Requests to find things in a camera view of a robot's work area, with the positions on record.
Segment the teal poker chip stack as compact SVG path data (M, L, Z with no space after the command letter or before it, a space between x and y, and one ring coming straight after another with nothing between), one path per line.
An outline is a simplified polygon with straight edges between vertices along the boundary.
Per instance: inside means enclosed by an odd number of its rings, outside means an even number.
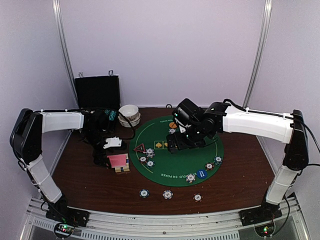
M150 195L150 192L147 189L142 189L139 191L139 196L141 198L147 198L149 195Z

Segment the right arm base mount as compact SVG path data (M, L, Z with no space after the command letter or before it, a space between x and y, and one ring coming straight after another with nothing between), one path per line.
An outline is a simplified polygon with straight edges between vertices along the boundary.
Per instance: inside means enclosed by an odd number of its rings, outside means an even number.
M262 222L268 222L275 218L281 217L283 214L281 210L271 209L271 208L262 208L255 207L250 209L241 210L239 212L239 217L241 220L242 226L255 225Z

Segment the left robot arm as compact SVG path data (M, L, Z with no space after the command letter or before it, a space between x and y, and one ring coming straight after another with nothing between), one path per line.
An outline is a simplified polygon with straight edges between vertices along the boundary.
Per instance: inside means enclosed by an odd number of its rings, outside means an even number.
M106 150L119 147L118 137L105 138L109 118L101 109L95 110L41 110L28 108L21 110L10 136L10 145L18 165L27 172L33 185L44 199L55 204L52 213L61 222L72 218L72 211L64 205L66 199L49 173L42 156L42 135L62 130L79 130L84 140L93 147L94 162L103 167L111 167Z

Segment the red triangular all-in button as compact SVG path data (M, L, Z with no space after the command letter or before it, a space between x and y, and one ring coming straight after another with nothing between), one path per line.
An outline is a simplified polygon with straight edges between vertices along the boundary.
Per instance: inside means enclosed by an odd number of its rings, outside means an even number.
M146 148L145 148L145 145L143 143L139 144L138 146L136 146L134 149L133 149L134 152L138 152L138 153L146 153Z

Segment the brown poker chip stack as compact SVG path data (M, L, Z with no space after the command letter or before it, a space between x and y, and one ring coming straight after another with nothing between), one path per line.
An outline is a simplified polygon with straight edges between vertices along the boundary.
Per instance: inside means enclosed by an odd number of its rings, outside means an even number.
M196 194L194 194L194 196L193 196L193 200L194 200L195 202L201 202L202 199L203 199L203 197L202 197L202 195L201 195L200 193L196 193Z

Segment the red playing card deck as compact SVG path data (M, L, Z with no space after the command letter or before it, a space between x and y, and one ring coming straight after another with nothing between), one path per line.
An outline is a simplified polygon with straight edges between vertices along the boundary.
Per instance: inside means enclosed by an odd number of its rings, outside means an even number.
M124 167L127 163L126 154L108 155L107 158L110 161L111 168Z

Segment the orange round blind button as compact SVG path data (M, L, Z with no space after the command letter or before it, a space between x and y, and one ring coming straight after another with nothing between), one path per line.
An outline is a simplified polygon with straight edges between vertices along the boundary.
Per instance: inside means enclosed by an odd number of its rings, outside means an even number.
M176 129L176 128L177 128L177 125L176 125L174 122L170 122L170 123L169 123L169 127L170 127L171 129Z

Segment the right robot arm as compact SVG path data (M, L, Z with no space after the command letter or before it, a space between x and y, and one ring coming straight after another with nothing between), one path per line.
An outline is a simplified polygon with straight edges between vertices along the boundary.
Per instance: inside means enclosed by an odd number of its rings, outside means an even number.
M178 132L167 135L170 153L202 148L205 138L217 133L242 133L285 144L284 158L264 200L256 210L259 220L268 220L279 208L298 174L309 164L308 137L302 112L273 113L243 108L230 99L214 102L207 109L184 99L172 112Z

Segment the blue small blind button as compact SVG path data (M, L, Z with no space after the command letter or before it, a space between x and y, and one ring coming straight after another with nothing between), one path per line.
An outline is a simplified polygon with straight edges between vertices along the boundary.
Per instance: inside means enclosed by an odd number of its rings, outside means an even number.
M204 170L204 169L199 169L199 170L196 172L196 176L197 176L199 179L205 179L205 178L207 178L208 173L207 173L207 171Z

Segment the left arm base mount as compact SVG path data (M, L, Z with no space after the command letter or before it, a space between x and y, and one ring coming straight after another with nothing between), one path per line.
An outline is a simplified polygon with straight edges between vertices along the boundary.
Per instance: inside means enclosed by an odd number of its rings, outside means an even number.
M45 217L56 222L62 222L68 225L72 225L74 227L86 227L90 217L90 213L84 210L69 208L65 216L58 214L54 210L49 210L46 212Z

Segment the blue white poker chip stack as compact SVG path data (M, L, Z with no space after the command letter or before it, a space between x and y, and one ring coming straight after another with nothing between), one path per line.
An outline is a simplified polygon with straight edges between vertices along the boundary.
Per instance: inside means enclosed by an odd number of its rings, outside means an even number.
M170 200L172 197L173 197L173 192L171 190L165 190L163 193L162 193L162 196L165 200Z

